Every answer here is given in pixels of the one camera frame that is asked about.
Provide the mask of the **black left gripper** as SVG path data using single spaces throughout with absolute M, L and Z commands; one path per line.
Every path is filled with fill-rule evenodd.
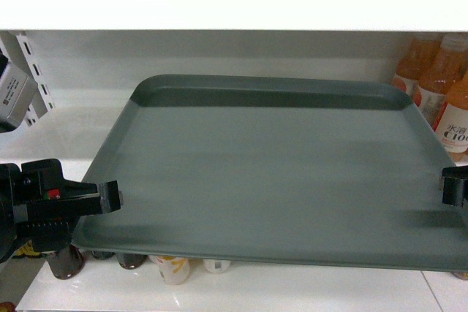
M 65 180 L 58 159 L 2 164 L 1 262 L 28 242 L 37 253 L 60 251 L 71 244 L 73 216 L 112 213 L 122 203 L 116 180 Z

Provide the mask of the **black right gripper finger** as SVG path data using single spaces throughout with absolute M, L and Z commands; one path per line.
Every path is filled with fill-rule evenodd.
M 467 166 L 442 170 L 442 203 L 463 207 L 467 201 Z

